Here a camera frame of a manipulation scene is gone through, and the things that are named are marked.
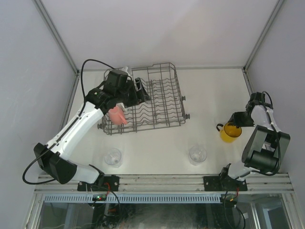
black mount bracket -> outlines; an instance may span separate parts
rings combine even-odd
[[[223,167],[221,173],[218,176],[206,176],[203,177],[204,190],[207,192],[214,191],[236,191],[239,188],[239,191],[247,191],[247,183],[245,181],[238,181],[228,176],[229,171],[228,164],[226,167]]]
[[[115,175],[104,175],[101,174],[93,184],[88,184],[86,182],[79,182],[77,190],[79,192],[107,192],[109,189],[107,183],[109,184],[110,190],[112,192],[117,192],[119,190],[120,178]]]

red wire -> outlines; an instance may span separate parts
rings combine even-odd
[[[238,197],[238,195],[239,195],[239,187],[237,188],[236,197]]]
[[[105,183],[105,185],[107,185],[107,186],[108,186],[108,191],[107,191],[107,194],[106,194],[106,196],[107,196],[107,195],[110,193],[110,190],[111,190],[111,189],[110,189],[110,185],[109,185],[109,183],[108,183],[108,182],[106,182],[106,183]]]

metal wire basket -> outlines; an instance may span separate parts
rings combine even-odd
[[[104,80],[110,70],[104,74]],[[129,107],[124,112],[127,125],[114,125],[108,114],[98,124],[108,135],[138,132],[181,126],[190,118],[185,113],[178,76],[172,63],[158,63],[148,67],[132,68],[132,79],[140,77],[143,86],[150,96],[147,101],[138,106]]]

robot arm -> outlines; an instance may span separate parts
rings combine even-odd
[[[38,143],[34,148],[36,157],[40,157],[40,168],[61,184],[70,180],[94,183],[99,176],[103,176],[94,166],[69,161],[77,143],[117,103],[130,107],[150,100],[141,79],[135,79],[134,83],[125,71],[110,71],[102,85],[103,89],[97,87],[88,92],[83,106],[53,139],[46,145]]]
[[[245,112],[235,112],[229,122],[239,127],[255,126],[242,160],[230,165],[228,175],[243,180],[252,171],[266,175],[278,172],[290,135],[281,132],[273,117],[273,104],[265,102],[265,93],[253,93]]]

orange mug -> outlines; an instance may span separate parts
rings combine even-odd
[[[113,109],[110,109],[108,115],[112,123],[115,125],[127,124],[127,121],[124,116],[124,112],[118,106],[115,106]]]

